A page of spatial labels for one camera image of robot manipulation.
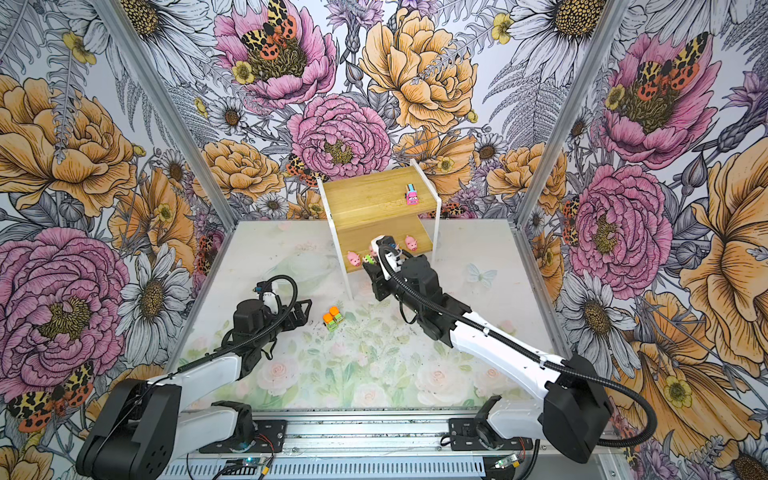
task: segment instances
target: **white daisy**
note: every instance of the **white daisy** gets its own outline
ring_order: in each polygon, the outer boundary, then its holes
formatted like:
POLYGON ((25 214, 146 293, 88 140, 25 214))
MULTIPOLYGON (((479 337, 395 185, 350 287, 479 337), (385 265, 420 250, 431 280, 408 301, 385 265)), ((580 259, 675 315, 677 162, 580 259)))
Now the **white daisy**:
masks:
POLYGON ((634 317, 612 308, 613 300, 611 286, 603 285, 598 277, 591 277, 586 270, 584 278, 570 272, 563 279, 555 310, 568 342, 576 345, 578 355, 592 362, 598 375, 619 378, 611 361, 613 353, 624 374, 634 378, 640 359, 621 334, 634 329, 634 317))
POLYGON ((507 153, 507 142, 499 134, 480 134, 475 142, 475 151, 480 156, 480 161, 492 162, 507 153))
POLYGON ((719 34, 727 22, 741 23, 755 9, 755 0, 654 0, 645 8, 647 33, 659 33, 664 43, 689 41, 702 31, 719 34))
POLYGON ((259 197, 259 200, 256 200, 256 208, 264 216, 272 220, 279 220, 288 214, 288 200, 272 192, 259 197))
POLYGON ((184 191, 184 185, 192 178, 192 173, 187 169, 187 163, 178 150, 169 149, 163 152, 157 159, 157 166, 162 169, 171 184, 181 191, 184 191))
POLYGON ((129 283, 120 292, 122 318, 117 335, 125 333, 125 358, 133 365, 167 361, 184 319, 181 313, 190 302, 190 275, 176 260, 176 249, 163 243, 154 267, 146 253, 136 261, 138 284, 129 283))
POLYGON ((757 440, 750 435, 738 443, 739 456, 720 472, 723 480, 768 478, 768 441, 765 435, 757 440))
POLYGON ((531 216, 528 218, 528 221, 525 222, 525 228, 528 230, 530 238, 536 238, 541 235, 541 233, 544 232, 546 224, 547 214, 544 212, 544 209, 535 205, 531 212, 531 216))
MULTIPOLYGON (((115 77, 123 78, 126 67, 120 48, 94 8, 101 0, 61 0, 58 7, 69 20, 69 28, 84 38, 85 49, 107 52, 115 77)), ((210 62, 205 47, 216 38, 207 33, 211 23, 208 2, 198 0, 121 0, 123 9, 154 60, 157 71, 173 86, 203 78, 201 63, 210 62)))
POLYGON ((248 123, 245 121, 245 108, 234 97, 218 98, 208 105, 208 121, 227 135, 239 134, 248 123))
MULTIPOLYGON (((527 61, 525 76, 541 67, 541 78, 554 76, 558 87, 571 79, 587 54, 589 41, 598 26, 606 0, 508 0, 512 4, 512 26, 507 33, 518 41, 513 64, 527 61)), ((618 37, 611 44, 615 55, 626 52, 625 39, 637 37, 645 14, 630 8, 618 37)))

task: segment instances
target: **black cable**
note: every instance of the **black cable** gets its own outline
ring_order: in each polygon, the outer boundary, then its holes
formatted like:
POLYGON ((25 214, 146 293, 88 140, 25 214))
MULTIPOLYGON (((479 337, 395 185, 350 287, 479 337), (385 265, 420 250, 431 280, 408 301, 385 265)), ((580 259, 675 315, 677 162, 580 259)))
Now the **black cable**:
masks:
POLYGON ((536 442, 533 444, 533 455, 531 456, 531 462, 528 464, 528 467, 525 468, 525 473, 523 473, 523 475, 521 475, 518 480, 525 480, 531 476, 531 473, 533 473, 533 468, 536 466, 536 459, 538 458, 538 446, 540 443, 541 441, 536 439, 536 442))
MULTIPOLYGON (((442 315, 446 315, 449 318, 458 320, 459 322, 462 322, 474 329, 480 330, 481 332, 485 330, 485 327, 483 325, 477 322, 473 322, 472 320, 465 318, 464 316, 457 315, 456 313, 453 313, 443 308, 442 305, 432 302, 430 299, 425 298, 420 292, 416 291, 406 281, 406 279, 402 277, 402 275, 397 275, 395 271, 392 269, 392 266, 389 265, 389 262, 386 261, 387 252, 394 253, 395 255, 398 254, 397 250, 393 249, 389 245, 379 245, 379 258, 384 260, 382 261, 383 268, 392 277, 392 279, 395 280, 395 283, 400 285, 406 292, 408 292, 408 294, 410 294, 413 298, 418 300, 423 306, 431 310, 435 310, 437 313, 440 313, 442 315)), ((541 363, 541 358, 539 357, 539 355, 537 355, 536 353, 533 353, 532 351, 526 349, 521 345, 518 345, 516 342, 511 341, 506 336, 503 336, 494 330, 489 330, 488 336, 498 340, 499 342, 504 343, 506 346, 512 348, 514 351, 530 359, 532 362, 541 363)), ((653 407, 650 406, 650 403, 648 403, 648 401, 642 395, 635 392, 633 389, 629 389, 628 387, 623 386, 620 383, 614 382, 613 380, 604 379, 600 376, 587 375, 585 373, 577 372, 572 368, 569 368, 567 366, 560 365, 554 362, 550 362, 548 360, 543 362, 543 366, 550 370, 554 370, 555 372, 559 372, 560 374, 570 376, 571 378, 582 379, 588 382, 594 382, 594 383, 597 383, 598 385, 602 385, 607 389, 611 389, 616 392, 623 393, 624 395, 628 396, 629 398, 637 402, 637 404, 640 405, 640 407, 645 411, 647 416, 647 421, 646 421, 645 429, 643 429, 642 432, 628 439, 619 439, 619 440, 598 439, 598 445, 603 447, 623 449, 626 447, 631 447, 631 446, 639 445, 643 442, 646 442, 654 435, 654 432, 656 431, 656 427, 658 425, 658 418, 656 417, 656 412, 654 411, 653 407)))
POLYGON ((406 320, 406 313, 402 311, 402 295, 400 295, 400 298, 398 298, 398 300, 400 300, 400 316, 402 317, 402 321, 405 323, 408 323, 409 325, 413 325, 414 323, 416 323, 415 316, 413 317, 413 320, 411 320, 410 322, 406 320))
MULTIPOLYGON (((225 349, 221 349, 218 352, 215 352, 211 355, 206 355, 201 359, 197 359, 193 362, 189 362, 188 364, 179 367, 176 373, 186 372, 187 370, 193 369, 194 367, 202 365, 205 362, 210 362, 212 360, 225 356, 226 354, 232 353, 235 350, 238 350, 248 345, 249 343, 255 343, 261 340, 263 337, 272 334, 272 332, 274 332, 275 329, 278 326, 280 326, 283 323, 283 321, 285 321, 285 319, 288 317, 288 315, 291 313, 291 310, 293 310, 293 305, 296 304, 296 298, 299 296, 299 287, 296 285, 296 281, 294 279, 292 279, 287 275, 275 275, 272 278, 268 279, 267 282, 272 283, 275 280, 287 280, 288 283, 290 283, 291 287, 293 288, 293 294, 290 297, 290 302, 288 303, 288 307, 285 309, 285 311, 281 315, 277 317, 277 319, 273 323, 271 323, 269 326, 264 327, 258 332, 254 333, 252 336, 249 336, 245 340, 241 340, 240 342, 232 346, 228 346, 225 349)), ((263 295, 263 291, 259 294, 259 298, 261 298, 262 295, 263 295)))
POLYGON ((190 468, 190 454, 187 453, 187 475, 190 476, 190 480, 194 480, 192 478, 192 469, 190 468))

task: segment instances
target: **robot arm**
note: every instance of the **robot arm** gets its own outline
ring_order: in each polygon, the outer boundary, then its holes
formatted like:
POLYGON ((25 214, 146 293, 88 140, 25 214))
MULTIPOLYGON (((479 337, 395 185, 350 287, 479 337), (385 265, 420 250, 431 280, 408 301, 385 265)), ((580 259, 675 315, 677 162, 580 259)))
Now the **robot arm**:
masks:
POLYGON ((392 294, 415 311, 416 321, 431 339, 482 359, 534 398, 535 407, 526 412, 501 397, 489 399, 477 418, 477 434, 483 444, 493 449, 502 439, 546 438, 576 462, 589 459, 613 412, 601 385, 616 388, 612 382, 600 379, 583 357, 566 360, 496 328, 443 293, 426 257, 397 250, 392 237, 377 237, 371 248, 379 251, 379 262, 363 266, 377 300, 392 294))

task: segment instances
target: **pink peony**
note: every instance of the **pink peony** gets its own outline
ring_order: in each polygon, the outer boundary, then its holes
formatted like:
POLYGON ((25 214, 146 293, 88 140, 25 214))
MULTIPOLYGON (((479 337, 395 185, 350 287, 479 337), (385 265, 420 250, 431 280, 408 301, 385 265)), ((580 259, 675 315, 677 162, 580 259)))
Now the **pink peony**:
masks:
POLYGON ((600 277, 622 300, 643 293, 670 254, 672 226, 663 212, 659 182, 642 167, 599 167, 579 197, 574 270, 600 277))
POLYGON ((288 104, 307 101, 315 94, 325 93, 336 80, 336 44, 331 34, 320 32, 306 7, 301 13, 286 0, 288 15, 296 19, 296 38, 289 40, 274 60, 263 60, 259 53, 250 55, 240 40, 252 30, 263 30, 267 8, 255 13, 250 7, 245 16, 232 11, 232 16, 219 15, 214 21, 219 65, 233 68, 234 84, 243 84, 251 110, 283 108, 288 104))
POLYGON ((293 153, 331 178, 369 174, 389 163, 389 136, 379 114, 337 94, 313 99, 287 127, 293 153))
POLYGON ((128 268, 104 242, 70 228, 0 245, 0 393, 52 391, 77 368, 110 369, 123 351, 120 290, 128 268))
POLYGON ((671 164, 698 140, 712 121, 716 108, 707 108, 710 90, 720 70, 712 59, 711 35, 699 58, 698 74, 681 90, 660 90, 650 100, 642 101, 637 90, 637 68, 646 61, 664 65, 685 48, 674 47, 672 40, 659 44, 658 37, 641 35, 619 62, 619 71, 609 79, 611 91, 606 108, 592 124, 593 141, 608 151, 616 151, 628 162, 643 162, 651 170, 671 164))

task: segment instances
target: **orange peony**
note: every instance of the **orange peony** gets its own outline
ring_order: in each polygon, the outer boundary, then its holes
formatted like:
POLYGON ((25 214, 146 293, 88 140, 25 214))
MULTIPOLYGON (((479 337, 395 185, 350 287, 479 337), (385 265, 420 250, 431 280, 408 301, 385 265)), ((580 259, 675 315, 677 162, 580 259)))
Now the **orange peony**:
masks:
MULTIPOLYGON (((544 153, 544 143, 536 144, 531 148, 520 147, 517 151, 511 151, 502 155, 499 159, 502 168, 496 168, 488 172, 488 193, 491 195, 503 194, 515 195, 517 192, 525 192, 531 184, 533 174, 544 153)), ((547 213, 554 215, 560 200, 565 196, 565 168, 567 160, 565 152, 561 151, 558 161, 554 165, 552 173, 547 177, 547 183, 538 204, 547 213)))
POLYGON ((53 454, 30 447, 19 455, 16 447, 0 447, 0 478, 8 480, 51 480, 53 454))
POLYGON ((376 93, 391 91, 400 103, 397 123, 445 133, 472 109, 477 64, 463 61, 446 65, 439 73, 424 74, 438 55, 452 47, 453 34, 435 30, 428 17, 406 8, 397 12, 394 33, 381 22, 368 32, 360 67, 377 84, 376 93))
POLYGON ((141 194, 120 196, 115 210, 108 222, 114 248, 130 253, 149 250, 154 260, 163 243, 167 243, 176 247, 176 260, 192 271, 197 249, 190 218, 192 210, 161 169, 152 171, 151 180, 142 178, 141 194))
POLYGON ((134 149, 96 98, 76 92, 73 131, 55 151, 52 98, 60 93, 41 78, 22 87, 0 75, 0 192, 26 194, 18 209, 36 204, 48 188, 67 192, 97 217, 116 195, 136 187, 134 149))
POLYGON ((450 200, 462 189, 459 182, 469 184, 472 165, 480 166, 475 137, 471 135, 463 138, 444 135, 441 139, 433 131, 420 130, 400 137, 400 142, 392 147, 392 151, 419 162, 443 201, 450 200))
MULTIPOLYGON (((737 441, 748 435, 760 436, 760 422, 750 420, 752 411, 726 392, 733 387, 722 367, 706 362, 713 344, 704 334, 705 326, 672 293, 646 292, 638 297, 640 324, 630 345, 640 358, 641 368, 633 379, 619 369, 620 382, 640 393, 654 407, 659 418, 654 438, 663 442, 672 435, 672 452, 688 456, 707 444, 713 435, 722 435, 725 449, 715 460, 724 467, 739 455, 737 441), (684 322, 676 327, 670 320, 684 322)), ((737 380, 737 387, 747 385, 737 380)), ((642 428, 646 415, 628 397, 611 391, 621 414, 630 425, 642 428)))
MULTIPOLYGON (((283 174, 278 173, 280 164, 245 142, 238 144, 227 139, 211 142, 203 147, 203 156, 227 198, 237 192, 256 201, 286 186, 283 174)), ((207 196, 197 179, 192 186, 198 196, 207 196)))
POLYGON ((544 278, 544 285, 549 292, 549 298, 554 302, 560 296, 563 288, 563 254, 560 237, 552 233, 546 237, 542 233, 533 239, 533 255, 538 264, 538 271, 544 278))
POLYGON ((709 209, 694 203, 714 232, 694 270, 681 270, 690 304, 707 318, 707 338, 724 362, 760 375, 768 361, 768 138, 710 168, 709 209))

